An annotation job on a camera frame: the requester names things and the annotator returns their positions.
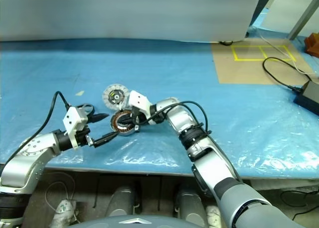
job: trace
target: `orange object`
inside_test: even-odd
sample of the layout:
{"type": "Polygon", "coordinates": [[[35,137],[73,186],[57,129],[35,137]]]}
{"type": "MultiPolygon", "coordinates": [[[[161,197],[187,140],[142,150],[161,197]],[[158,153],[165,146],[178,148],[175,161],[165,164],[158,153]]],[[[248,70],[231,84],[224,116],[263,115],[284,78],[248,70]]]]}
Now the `orange object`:
{"type": "Polygon", "coordinates": [[[312,33],[305,39],[306,52],[319,58],[319,33],[312,33]]]}

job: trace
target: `blue plastic sheet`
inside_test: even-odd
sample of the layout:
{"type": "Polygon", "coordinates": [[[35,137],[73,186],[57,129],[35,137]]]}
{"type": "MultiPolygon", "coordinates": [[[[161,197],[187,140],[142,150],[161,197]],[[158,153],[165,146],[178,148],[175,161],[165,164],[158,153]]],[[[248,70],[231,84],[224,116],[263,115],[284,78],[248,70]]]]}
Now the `blue plastic sheet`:
{"type": "MultiPolygon", "coordinates": [[[[98,113],[112,114],[102,93],[120,83],[152,103],[168,97],[200,103],[212,137],[243,177],[319,177],[319,117],[294,104],[291,91],[277,85],[219,84],[209,44],[84,39],[5,42],[1,48],[1,162],[41,126],[56,90],[73,105],[91,103],[98,113]]],[[[315,60],[304,57],[318,70],[315,60]]],[[[59,101],[43,132],[63,129],[64,114],[59,101]]],[[[93,138],[110,132],[109,118],[90,129],[93,138]]],[[[48,166],[191,174],[191,162],[167,122],[99,148],[68,150],[48,166]]]]}

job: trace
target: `black power adapter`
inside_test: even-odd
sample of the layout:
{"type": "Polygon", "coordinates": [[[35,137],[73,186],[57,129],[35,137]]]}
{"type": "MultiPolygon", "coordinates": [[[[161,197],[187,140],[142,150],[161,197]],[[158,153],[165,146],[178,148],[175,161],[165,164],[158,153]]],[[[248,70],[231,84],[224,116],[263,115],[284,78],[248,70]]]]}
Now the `black power adapter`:
{"type": "Polygon", "coordinates": [[[319,115],[319,84],[312,81],[305,83],[294,102],[319,115]]]}

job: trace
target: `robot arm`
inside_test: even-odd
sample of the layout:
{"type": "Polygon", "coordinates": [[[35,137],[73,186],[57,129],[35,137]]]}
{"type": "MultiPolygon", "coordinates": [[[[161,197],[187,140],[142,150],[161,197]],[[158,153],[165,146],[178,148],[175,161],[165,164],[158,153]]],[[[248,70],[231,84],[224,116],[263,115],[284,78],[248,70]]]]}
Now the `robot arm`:
{"type": "Polygon", "coordinates": [[[0,228],[20,227],[31,194],[44,166],[52,158],[70,148],[84,145],[98,147],[117,135],[111,132],[97,140],[90,138],[87,123],[108,116],[93,113],[87,115],[84,107],[69,107],[63,119],[66,131],[55,130],[36,136],[6,163],[0,177],[0,228]]]}
{"type": "Polygon", "coordinates": [[[143,124],[168,120],[193,162],[196,180],[204,193],[215,197],[227,227],[303,227],[272,206],[252,187],[242,183],[209,132],[203,130],[202,124],[198,124],[182,106],[172,106],[176,103],[179,103],[177,99],[170,98],[152,105],[136,91],[131,91],[129,97],[133,119],[142,118],[143,124]]]}

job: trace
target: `metal pole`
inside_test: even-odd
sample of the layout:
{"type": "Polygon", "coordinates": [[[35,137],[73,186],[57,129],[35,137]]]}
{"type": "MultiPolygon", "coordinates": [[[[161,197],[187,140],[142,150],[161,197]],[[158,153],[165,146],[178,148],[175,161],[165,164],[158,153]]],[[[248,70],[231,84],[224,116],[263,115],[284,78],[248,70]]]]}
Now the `metal pole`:
{"type": "Polygon", "coordinates": [[[289,33],[288,39],[293,40],[296,38],[296,36],[299,34],[299,32],[302,30],[302,28],[305,26],[305,24],[308,22],[308,20],[314,14],[318,7],[319,0],[312,0],[312,2],[309,4],[303,15],[297,21],[294,28],[289,33]]]}

